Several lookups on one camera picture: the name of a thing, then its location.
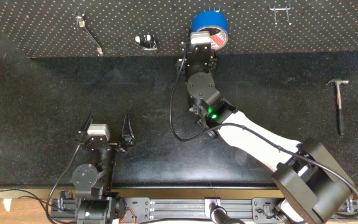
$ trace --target hammer head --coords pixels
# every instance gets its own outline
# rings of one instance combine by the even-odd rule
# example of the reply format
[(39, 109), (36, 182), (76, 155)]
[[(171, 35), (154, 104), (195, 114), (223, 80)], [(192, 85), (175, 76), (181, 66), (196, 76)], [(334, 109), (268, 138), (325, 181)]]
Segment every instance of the hammer head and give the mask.
[(341, 80), (340, 78), (334, 78), (333, 80), (329, 81), (327, 83), (327, 85), (330, 84), (330, 83), (335, 83), (335, 85), (340, 85), (340, 84), (348, 84), (349, 81), (348, 80)]

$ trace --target metal bracket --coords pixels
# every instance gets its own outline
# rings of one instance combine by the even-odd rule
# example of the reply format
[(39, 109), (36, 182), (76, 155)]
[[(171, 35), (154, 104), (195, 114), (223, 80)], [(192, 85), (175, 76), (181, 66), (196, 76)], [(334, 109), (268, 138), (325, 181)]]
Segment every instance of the metal bracket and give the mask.
[(205, 216), (211, 218), (211, 205), (221, 206), (220, 198), (205, 198)]
[(287, 13), (288, 24), (290, 24), (290, 25), (292, 24), (292, 23), (290, 22), (290, 15), (289, 15), (289, 13), (288, 13), (288, 10), (291, 9), (291, 5), (285, 6), (284, 8), (276, 8), (275, 6), (273, 6), (273, 7), (268, 6), (268, 8), (269, 8), (271, 11), (274, 12), (274, 22), (275, 22), (276, 25), (277, 25), (277, 15), (276, 15), (276, 11), (285, 11), (285, 12)]
[(143, 50), (157, 50), (157, 39), (154, 35), (147, 34), (144, 38), (135, 37), (136, 44)]
[(85, 34), (91, 39), (92, 43), (96, 46), (96, 49), (98, 50), (98, 55), (99, 56), (103, 56), (103, 50), (102, 47), (99, 45), (99, 43), (94, 39), (94, 37), (92, 36), (92, 34), (87, 30), (86, 26), (85, 26), (85, 20), (84, 20), (84, 16), (85, 16), (85, 12), (83, 11), (78, 11), (74, 13), (75, 15), (75, 21), (76, 21), (76, 25), (78, 27), (80, 27), (81, 29), (83, 29), (83, 31), (85, 32)]

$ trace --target robotic arm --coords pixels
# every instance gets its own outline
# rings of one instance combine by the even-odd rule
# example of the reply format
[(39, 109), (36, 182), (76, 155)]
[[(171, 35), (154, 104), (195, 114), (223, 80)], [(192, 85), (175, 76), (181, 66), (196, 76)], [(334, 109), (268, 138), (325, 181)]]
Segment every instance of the robotic arm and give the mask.
[[(352, 191), (357, 193), (353, 181), (320, 142), (309, 138), (301, 143), (277, 136), (253, 123), (221, 96), (213, 80), (218, 58), (211, 49), (208, 31), (191, 33), (190, 43), (183, 44), (183, 50), (186, 50), (185, 57), (177, 67), (178, 75), (186, 75), (190, 111), (199, 115), (198, 124), (212, 138), (220, 136), (230, 146), (242, 149), (273, 171), (273, 181), (286, 198), (275, 208), (277, 218), (284, 223), (325, 223), (349, 199)], [(315, 162), (329, 169), (315, 166)]]

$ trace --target hammer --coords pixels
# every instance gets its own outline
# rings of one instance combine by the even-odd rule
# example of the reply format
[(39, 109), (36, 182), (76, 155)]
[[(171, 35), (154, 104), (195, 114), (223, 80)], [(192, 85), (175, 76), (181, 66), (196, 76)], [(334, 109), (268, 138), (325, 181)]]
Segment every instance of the hammer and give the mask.
[(342, 101), (341, 101), (341, 91), (339, 90), (340, 84), (348, 84), (348, 80), (341, 80), (340, 78), (334, 78), (333, 80), (327, 83), (334, 83), (336, 85), (336, 101), (338, 102), (338, 126), (339, 126), (339, 135), (343, 136), (345, 133), (345, 126), (344, 126), (344, 118), (342, 114)]

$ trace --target red and white label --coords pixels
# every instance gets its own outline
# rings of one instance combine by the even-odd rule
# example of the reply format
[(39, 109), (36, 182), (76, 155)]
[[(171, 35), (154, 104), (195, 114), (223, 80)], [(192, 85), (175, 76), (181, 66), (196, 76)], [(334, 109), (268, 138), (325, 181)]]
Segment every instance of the red and white label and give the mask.
[(226, 33), (221, 31), (211, 36), (211, 48), (220, 49), (227, 41)]

